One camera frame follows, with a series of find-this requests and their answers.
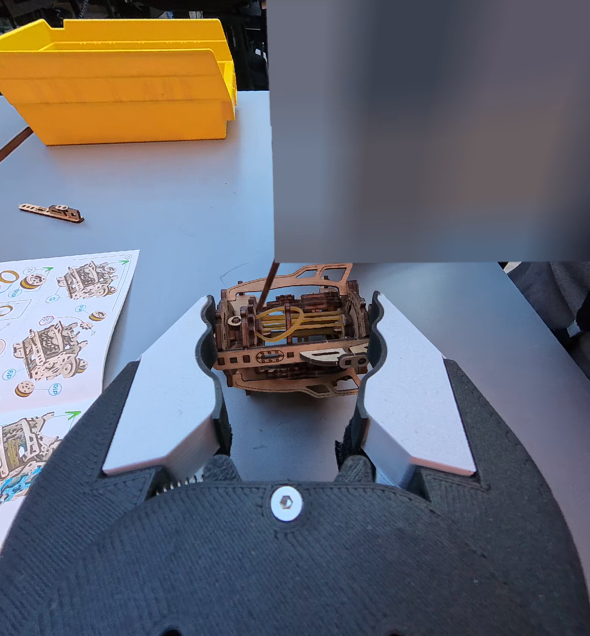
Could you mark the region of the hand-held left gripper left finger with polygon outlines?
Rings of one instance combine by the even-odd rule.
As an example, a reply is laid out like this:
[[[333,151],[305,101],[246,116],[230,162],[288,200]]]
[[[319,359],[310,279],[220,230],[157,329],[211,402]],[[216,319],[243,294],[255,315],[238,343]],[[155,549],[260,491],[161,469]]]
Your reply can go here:
[[[218,451],[229,455],[232,432],[217,359],[215,301],[200,298],[141,356],[109,447],[108,475],[162,466],[190,478]]]

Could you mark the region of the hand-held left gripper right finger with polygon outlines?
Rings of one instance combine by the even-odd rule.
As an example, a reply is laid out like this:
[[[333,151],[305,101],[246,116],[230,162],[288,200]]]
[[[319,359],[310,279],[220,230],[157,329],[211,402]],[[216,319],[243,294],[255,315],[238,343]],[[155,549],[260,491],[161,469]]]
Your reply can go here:
[[[406,488],[417,467],[471,476],[476,466],[440,351],[386,296],[369,310],[368,358],[342,461],[366,455],[379,483]]]

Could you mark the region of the wooden mechanical model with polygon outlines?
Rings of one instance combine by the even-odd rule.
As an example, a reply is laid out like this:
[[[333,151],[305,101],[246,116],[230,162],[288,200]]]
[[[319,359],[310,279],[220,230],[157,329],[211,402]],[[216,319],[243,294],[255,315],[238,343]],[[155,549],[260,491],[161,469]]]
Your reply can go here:
[[[260,319],[263,333],[275,336],[290,326],[296,312],[305,318],[293,335],[276,343],[256,337],[256,307],[266,278],[221,290],[216,310],[214,369],[227,385],[256,393],[304,393],[315,398],[356,394],[368,370],[370,325],[358,281],[349,278],[353,263],[306,265],[276,275],[262,312],[285,306],[286,327],[271,329],[281,312]]]

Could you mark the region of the thin wooden stick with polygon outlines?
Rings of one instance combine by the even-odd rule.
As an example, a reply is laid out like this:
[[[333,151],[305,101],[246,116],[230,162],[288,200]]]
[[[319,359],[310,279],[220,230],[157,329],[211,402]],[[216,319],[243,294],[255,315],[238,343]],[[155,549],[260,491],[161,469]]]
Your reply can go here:
[[[271,290],[273,282],[275,281],[276,274],[278,272],[279,266],[280,266],[280,264],[278,262],[276,262],[276,261],[273,261],[272,264],[271,264],[271,267],[269,269],[269,273],[268,273],[268,275],[266,277],[266,280],[264,282],[264,286],[262,288],[262,292],[260,294],[259,301],[257,303],[256,314],[260,314],[262,312],[262,309],[264,308],[264,305],[266,303],[269,291]]]

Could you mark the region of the small wooden model part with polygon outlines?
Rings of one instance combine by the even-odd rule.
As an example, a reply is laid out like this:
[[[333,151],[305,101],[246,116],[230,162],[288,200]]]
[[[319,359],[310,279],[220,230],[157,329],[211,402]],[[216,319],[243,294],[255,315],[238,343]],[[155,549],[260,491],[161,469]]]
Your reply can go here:
[[[69,223],[80,224],[83,223],[84,217],[79,210],[69,207],[68,205],[50,205],[49,207],[43,207],[39,205],[23,203],[20,204],[19,210],[35,214],[37,216],[44,216],[52,219],[59,219]]]

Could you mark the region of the yellow rubber band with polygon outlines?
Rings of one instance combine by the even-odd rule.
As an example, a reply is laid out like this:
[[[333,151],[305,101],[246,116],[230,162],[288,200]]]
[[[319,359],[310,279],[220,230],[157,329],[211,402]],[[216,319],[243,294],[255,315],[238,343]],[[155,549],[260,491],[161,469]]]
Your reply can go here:
[[[283,314],[283,324],[281,322],[276,322],[276,319],[271,319],[273,322],[269,322],[268,325],[271,328],[269,330],[269,333],[272,333],[272,329],[273,328],[277,328],[277,327],[286,327],[286,311],[285,311],[285,306],[278,306],[276,308],[267,310],[265,312],[262,312],[261,314],[257,314],[255,316],[255,320],[256,320],[256,329],[255,329],[255,333],[256,333],[256,337],[260,338],[261,340],[263,340],[266,343],[276,343],[280,340],[283,339],[287,339],[288,337],[290,337],[291,335],[293,335],[297,330],[299,330],[300,325],[303,323],[304,318],[305,318],[305,313],[303,312],[303,310],[299,307],[296,306],[291,306],[290,309],[292,312],[296,312],[296,319],[294,320],[294,322],[290,323],[290,326],[287,329],[282,330],[281,332],[277,332],[277,335],[275,336],[271,336],[271,335],[264,335],[263,330],[264,327],[260,326],[259,322],[260,319],[263,319],[271,314],[274,313],[279,313],[281,312]]]

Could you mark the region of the illustrated instruction booklet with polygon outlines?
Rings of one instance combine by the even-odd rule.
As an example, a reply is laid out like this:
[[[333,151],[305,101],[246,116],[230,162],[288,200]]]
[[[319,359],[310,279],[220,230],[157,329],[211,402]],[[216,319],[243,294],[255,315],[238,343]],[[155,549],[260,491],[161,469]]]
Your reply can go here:
[[[138,254],[0,263],[0,552],[38,473],[102,391]]]

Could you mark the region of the person's grey clothing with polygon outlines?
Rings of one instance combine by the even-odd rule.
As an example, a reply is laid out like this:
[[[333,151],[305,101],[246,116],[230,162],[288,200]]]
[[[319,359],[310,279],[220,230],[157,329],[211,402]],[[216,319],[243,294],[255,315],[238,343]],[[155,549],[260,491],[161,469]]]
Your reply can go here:
[[[522,262],[509,277],[590,380],[590,261]]]

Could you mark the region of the yellow plastic storage bin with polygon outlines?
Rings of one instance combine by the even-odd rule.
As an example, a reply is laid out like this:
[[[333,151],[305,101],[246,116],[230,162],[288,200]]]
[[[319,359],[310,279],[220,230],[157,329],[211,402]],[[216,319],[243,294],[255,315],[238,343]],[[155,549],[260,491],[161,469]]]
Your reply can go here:
[[[0,36],[0,92],[47,146],[224,139],[235,65],[217,19],[36,20]]]

